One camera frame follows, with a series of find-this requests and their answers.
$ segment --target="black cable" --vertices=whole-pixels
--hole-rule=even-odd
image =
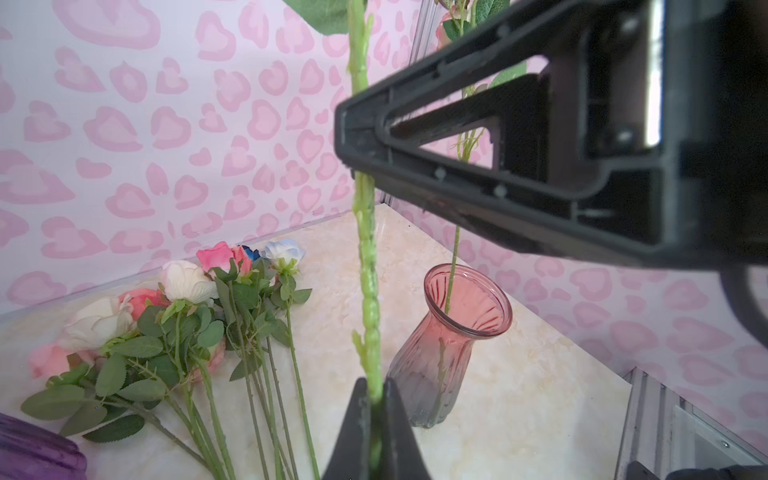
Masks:
[[[720,271],[720,284],[736,319],[768,348],[768,318],[750,288],[749,267],[732,265]]]

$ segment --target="bouquet of flowers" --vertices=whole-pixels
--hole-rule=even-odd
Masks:
[[[137,289],[93,302],[66,322],[54,343],[30,355],[35,375],[50,378],[45,390],[22,403],[22,411],[41,420],[68,418],[60,434],[85,432],[83,437],[92,442],[125,439],[150,423],[214,478],[234,480],[210,380],[210,373],[231,351],[240,363],[230,381],[245,379],[265,478],[254,392],[268,419],[275,475],[297,480],[273,361],[274,339],[292,353],[310,455],[319,478],[290,328],[291,306],[306,302],[312,291],[296,288],[304,255],[293,240],[268,243],[263,257],[249,247],[221,242],[197,252],[200,266],[186,260],[166,263],[157,290]],[[207,399],[204,407],[193,396],[200,385]],[[181,419],[194,448],[163,427],[152,412],[162,402]],[[278,408],[286,449],[276,425]],[[213,434],[205,426],[203,409],[210,411]]]

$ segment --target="pink rose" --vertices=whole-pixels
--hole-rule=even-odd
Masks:
[[[216,266],[225,272],[230,271],[230,259],[234,257],[235,254],[232,253],[232,249],[227,245],[227,242],[219,242],[214,248],[197,251],[197,259],[206,273]]]
[[[240,245],[238,245],[232,249],[232,253],[234,253],[235,256],[235,264],[240,265],[240,262],[243,262],[243,264],[240,265],[240,274],[245,275],[246,273],[250,272],[250,268],[253,265],[253,260],[251,260],[248,254],[245,253],[245,250]]]
[[[128,303],[134,307],[134,311],[131,312],[131,317],[134,319],[134,321],[139,320],[141,314],[144,313],[144,311],[147,309],[147,299],[149,299],[153,305],[170,305],[169,301],[163,299],[163,293],[160,290],[137,288],[136,290],[131,290],[130,292],[126,292],[120,295],[120,303],[123,303],[126,296],[131,297],[131,299],[128,300]]]
[[[71,353],[74,352],[63,349],[55,343],[40,345],[32,350],[27,357],[27,363],[32,370],[32,378],[44,377],[47,379],[68,372],[67,355]]]

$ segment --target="white rose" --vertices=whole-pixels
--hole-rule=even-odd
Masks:
[[[163,265],[160,283],[171,302],[185,299],[192,303],[209,303],[210,299],[219,298],[216,283],[205,276],[202,268],[186,260],[174,260]]]
[[[64,325],[58,344],[73,352],[100,349],[109,340],[134,328],[131,305],[116,298],[101,298],[79,310]]]
[[[295,240],[285,239],[279,242],[269,242],[264,247],[264,256],[272,263],[278,263],[279,260],[285,260],[286,265],[290,264],[291,260],[296,261],[296,265],[299,264],[301,259],[306,255],[306,251]]]

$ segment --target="peach rose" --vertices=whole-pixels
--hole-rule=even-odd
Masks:
[[[170,302],[163,300],[163,293],[160,290],[150,290],[148,288],[137,288],[130,292],[120,295],[120,303],[123,303],[126,297],[130,297],[128,303],[133,306],[131,317],[134,321],[139,320],[139,317],[147,309],[147,300],[152,302],[153,305],[169,306]]]

